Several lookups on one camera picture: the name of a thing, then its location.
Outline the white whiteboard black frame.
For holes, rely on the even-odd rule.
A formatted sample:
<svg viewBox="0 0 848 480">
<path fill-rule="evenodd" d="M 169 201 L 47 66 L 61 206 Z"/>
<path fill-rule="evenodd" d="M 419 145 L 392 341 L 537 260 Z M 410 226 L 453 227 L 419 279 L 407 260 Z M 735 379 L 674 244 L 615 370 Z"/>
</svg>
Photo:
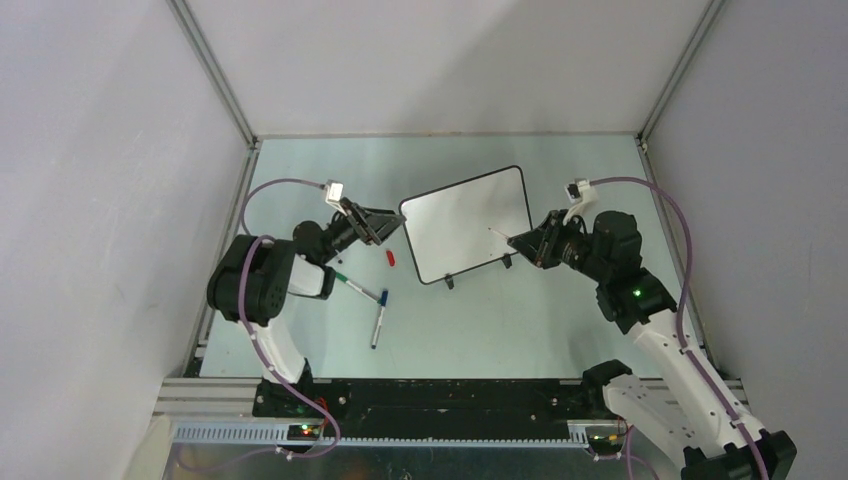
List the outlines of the white whiteboard black frame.
<svg viewBox="0 0 848 480">
<path fill-rule="evenodd" d="M 444 282 L 450 289 L 460 274 L 492 263 L 512 266 L 516 251 L 490 232 L 510 237 L 532 229 L 524 174 L 511 165 L 399 203 L 418 280 Z"/>
</svg>

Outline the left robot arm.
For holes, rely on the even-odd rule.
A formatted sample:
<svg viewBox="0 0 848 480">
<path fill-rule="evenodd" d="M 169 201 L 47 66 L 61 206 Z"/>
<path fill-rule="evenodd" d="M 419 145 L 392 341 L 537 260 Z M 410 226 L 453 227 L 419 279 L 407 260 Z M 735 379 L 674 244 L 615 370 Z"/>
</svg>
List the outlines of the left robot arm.
<svg viewBox="0 0 848 480">
<path fill-rule="evenodd" d="M 277 402 L 292 416 L 316 403 L 301 380 L 308 360 L 279 318 L 288 298 L 326 300 L 339 280 L 331 261 L 357 242 L 381 245 L 406 222 L 394 210 L 367 208 L 344 197 L 328 224 L 303 221 L 290 239 L 240 234 L 219 260 L 206 288 L 207 304 L 248 333 L 263 377 L 282 385 Z"/>
</svg>

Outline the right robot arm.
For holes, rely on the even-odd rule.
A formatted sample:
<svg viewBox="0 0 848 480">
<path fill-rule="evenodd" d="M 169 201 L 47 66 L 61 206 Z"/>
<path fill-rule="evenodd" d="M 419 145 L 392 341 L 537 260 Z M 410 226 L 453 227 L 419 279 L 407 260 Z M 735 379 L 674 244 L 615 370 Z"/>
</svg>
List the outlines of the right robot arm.
<svg viewBox="0 0 848 480">
<path fill-rule="evenodd" d="M 587 231 L 569 210 L 552 211 L 538 227 L 507 238 L 537 268 L 566 265 L 597 284 L 604 318 L 659 367 L 676 406 L 648 393 L 618 360 L 583 374 L 581 402 L 596 418 L 612 413 L 654 443 L 683 479 L 785 479 L 797 448 L 770 432 L 730 391 L 685 328 L 681 304 L 642 265 L 634 216 L 605 211 Z"/>
</svg>

